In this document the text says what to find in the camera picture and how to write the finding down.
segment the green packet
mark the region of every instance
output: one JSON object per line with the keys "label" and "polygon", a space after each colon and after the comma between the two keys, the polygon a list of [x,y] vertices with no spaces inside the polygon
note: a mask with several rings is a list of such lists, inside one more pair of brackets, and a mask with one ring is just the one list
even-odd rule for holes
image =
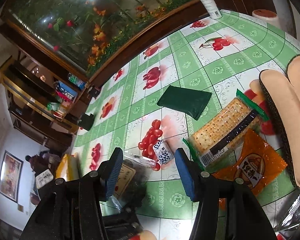
{"label": "green packet", "polygon": [[211,95],[210,92],[169,86],[157,105],[186,113],[198,121]]}

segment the orange wrapper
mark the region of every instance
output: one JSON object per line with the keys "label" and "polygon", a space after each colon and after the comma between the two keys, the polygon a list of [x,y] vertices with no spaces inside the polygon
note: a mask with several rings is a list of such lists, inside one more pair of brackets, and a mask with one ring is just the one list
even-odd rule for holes
{"label": "orange wrapper", "polygon": [[[235,165],[213,174],[217,179],[241,178],[256,196],[287,166],[281,156],[259,135],[249,129],[244,137],[241,156]],[[219,199],[225,208],[225,199]]]}

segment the green checkered tablecloth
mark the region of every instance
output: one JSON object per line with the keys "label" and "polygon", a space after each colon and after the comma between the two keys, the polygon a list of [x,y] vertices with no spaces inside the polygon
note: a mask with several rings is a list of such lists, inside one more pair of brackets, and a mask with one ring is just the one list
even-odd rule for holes
{"label": "green checkered tablecloth", "polygon": [[[90,131],[79,130],[73,153],[79,154],[81,171],[88,173],[92,148],[101,144],[101,158],[107,160],[115,147],[133,154],[141,154],[140,142],[155,119],[162,121],[163,135],[175,151],[183,147],[183,137],[196,132],[234,97],[236,90],[249,89],[264,69],[286,70],[290,59],[300,54],[300,42],[276,27],[248,15],[222,10],[222,18],[200,20],[203,27],[188,25],[151,46],[122,67],[103,86],[93,99],[87,113],[96,115]],[[231,44],[220,50],[202,47],[209,39],[223,37]],[[160,69],[159,81],[144,89],[143,76],[154,67]],[[190,116],[156,105],[169,86],[178,86],[212,93],[202,116],[195,121]],[[111,103],[111,110],[102,108]],[[280,153],[276,135],[260,134]],[[239,146],[225,161],[233,164],[240,156]],[[294,190],[286,171],[282,172],[258,196],[272,225],[276,225],[282,204]],[[109,203],[102,203],[104,215],[115,212]],[[182,187],[174,160],[153,171],[147,182],[147,197],[137,211],[145,229],[159,240],[188,239],[197,210]],[[217,239],[223,234],[224,213],[219,212]]]}

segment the beige card label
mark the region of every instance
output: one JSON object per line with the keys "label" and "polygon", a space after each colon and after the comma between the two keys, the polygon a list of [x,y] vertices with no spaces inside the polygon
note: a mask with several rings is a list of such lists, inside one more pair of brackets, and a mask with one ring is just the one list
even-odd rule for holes
{"label": "beige card label", "polygon": [[136,170],[122,164],[121,170],[119,173],[117,184],[114,188],[113,195],[116,199],[118,199],[122,193],[125,191],[127,186],[129,185],[130,181],[132,180],[133,176],[136,174]]}

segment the framed picture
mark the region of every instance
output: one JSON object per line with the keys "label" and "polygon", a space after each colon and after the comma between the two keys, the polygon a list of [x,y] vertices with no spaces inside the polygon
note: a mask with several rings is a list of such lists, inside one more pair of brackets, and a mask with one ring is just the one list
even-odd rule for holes
{"label": "framed picture", "polygon": [[0,174],[0,193],[18,202],[18,190],[23,161],[5,151]]}

